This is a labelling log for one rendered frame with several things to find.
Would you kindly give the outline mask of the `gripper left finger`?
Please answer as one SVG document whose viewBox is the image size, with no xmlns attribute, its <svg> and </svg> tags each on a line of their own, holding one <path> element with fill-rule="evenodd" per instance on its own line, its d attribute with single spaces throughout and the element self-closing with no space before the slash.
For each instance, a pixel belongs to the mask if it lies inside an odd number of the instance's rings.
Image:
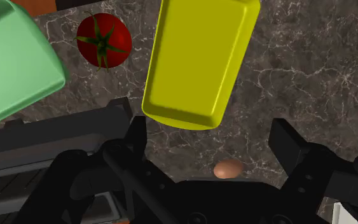
<svg viewBox="0 0 358 224">
<path fill-rule="evenodd" d="M 13 224 L 81 224 L 98 193 L 116 192 L 132 224 L 179 224 L 169 188 L 174 182 L 146 159 L 146 119 L 136 116 L 123 139 L 108 140 L 93 155 L 57 155 Z"/>
</svg>

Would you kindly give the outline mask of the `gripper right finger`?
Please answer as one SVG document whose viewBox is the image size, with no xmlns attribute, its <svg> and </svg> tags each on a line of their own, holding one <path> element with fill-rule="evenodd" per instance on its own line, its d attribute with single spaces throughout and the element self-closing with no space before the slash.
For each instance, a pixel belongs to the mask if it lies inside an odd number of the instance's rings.
<svg viewBox="0 0 358 224">
<path fill-rule="evenodd" d="M 324 197 L 338 200 L 358 221 L 358 157 L 350 162 L 306 141 L 283 118 L 273 119 L 268 145 L 287 174 L 269 224 L 329 224 L 317 214 Z"/>
</svg>

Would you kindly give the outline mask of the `brown egg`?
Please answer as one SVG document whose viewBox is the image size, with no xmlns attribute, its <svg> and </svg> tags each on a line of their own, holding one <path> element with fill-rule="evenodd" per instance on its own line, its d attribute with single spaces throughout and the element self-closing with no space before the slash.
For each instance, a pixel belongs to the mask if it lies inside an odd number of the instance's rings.
<svg viewBox="0 0 358 224">
<path fill-rule="evenodd" d="M 237 159 L 228 159 L 218 162 L 214 169 L 214 175 L 220 179 L 237 178 L 243 171 L 243 164 Z"/>
</svg>

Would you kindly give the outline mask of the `black stove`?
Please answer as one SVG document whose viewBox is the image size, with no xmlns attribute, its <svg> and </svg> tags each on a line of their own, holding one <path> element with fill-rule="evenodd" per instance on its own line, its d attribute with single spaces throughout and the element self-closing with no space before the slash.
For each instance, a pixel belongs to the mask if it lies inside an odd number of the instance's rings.
<svg viewBox="0 0 358 224">
<path fill-rule="evenodd" d="M 11 224 L 53 159 L 66 150 L 94 154 L 107 140 L 123 138 L 132 119 L 126 97 L 104 108 L 0 129 L 0 224 Z"/>
</svg>

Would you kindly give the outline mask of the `yellow rectangular tray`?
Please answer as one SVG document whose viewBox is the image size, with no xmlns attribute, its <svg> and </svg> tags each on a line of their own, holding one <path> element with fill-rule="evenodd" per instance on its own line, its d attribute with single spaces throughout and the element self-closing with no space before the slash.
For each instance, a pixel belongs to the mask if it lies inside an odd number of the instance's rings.
<svg viewBox="0 0 358 224">
<path fill-rule="evenodd" d="M 162 0 L 144 114 L 180 129 L 218 127 L 260 7 L 260 0 Z"/>
</svg>

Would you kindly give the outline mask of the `red tomato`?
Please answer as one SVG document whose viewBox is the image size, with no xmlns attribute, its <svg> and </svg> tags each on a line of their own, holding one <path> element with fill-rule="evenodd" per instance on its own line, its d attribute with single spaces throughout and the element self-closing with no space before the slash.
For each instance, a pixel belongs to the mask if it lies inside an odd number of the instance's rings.
<svg viewBox="0 0 358 224">
<path fill-rule="evenodd" d="M 111 69 L 128 58 L 132 37 L 126 25 L 109 13 L 87 12 L 74 38 L 80 54 L 97 69 Z"/>
</svg>

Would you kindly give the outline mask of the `green rectangular tray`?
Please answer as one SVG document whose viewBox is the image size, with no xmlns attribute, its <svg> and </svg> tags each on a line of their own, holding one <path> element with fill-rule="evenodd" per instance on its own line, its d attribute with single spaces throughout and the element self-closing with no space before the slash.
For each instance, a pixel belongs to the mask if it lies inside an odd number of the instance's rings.
<svg viewBox="0 0 358 224">
<path fill-rule="evenodd" d="M 0 0 L 0 121 L 60 90 L 68 77 L 28 12 Z"/>
</svg>

